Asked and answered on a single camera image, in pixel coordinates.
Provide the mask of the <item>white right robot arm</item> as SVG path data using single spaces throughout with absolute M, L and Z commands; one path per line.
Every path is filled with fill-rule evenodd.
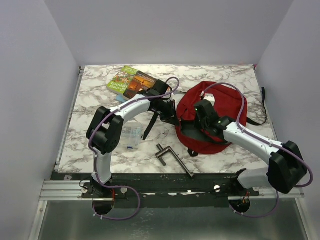
M 292 141 L 271 141 L 254 133 L 228 116 L 220 117 L 212 103 L 201 100 L 194 104 L 197 130 L 224 143 L 235 144 L 251 152 L 266 163 L 266 167 L 240 170 L 230 183 L 230 191 L 241 196 L 255 187 L 274 188 L 288 194 L 307 174 L 299 147 Z

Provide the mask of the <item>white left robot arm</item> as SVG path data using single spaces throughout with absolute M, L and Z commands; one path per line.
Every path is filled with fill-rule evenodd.
M 92 178 L 96 183 L 93 191 L 99 197 L 104 198 L 110 194 L 111 185 L 108 181 L 112 178 L 112 152 L 120 142 L 125 123 L 142 113 L 152 112 L 153 117 L 142 135 L 143 140 L 147 138 L 157 119 L 173 126 L 179 125 L 176 103 L 171 97 L 177 91 L 180 81 L 177 77 L 170 77 L 168 80 L 177 80 L 177 86 L 171 88 L 167 81 L 158 79 L 152 88 L 139 91 L 132 99 L 110 109 L 99 107 L 95 112 L 86 137 L 89 140 L 88 147 L 94 155 Z

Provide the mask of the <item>red backpack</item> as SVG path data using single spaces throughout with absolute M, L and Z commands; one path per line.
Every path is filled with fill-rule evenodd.
M 182 97 L 178 104 L 163 98 L 151 99 L 154 116 L 144 136 L 148 136 L 157 118 L 175 126 L 179 141 L 192 157 L 212 155 L 225 150 L 230 143 L 223 136 L 228 124 L 239 119 L 240 124 L 260 126 L 247 116 L 246 98 L 230 87 L 202 81 Z

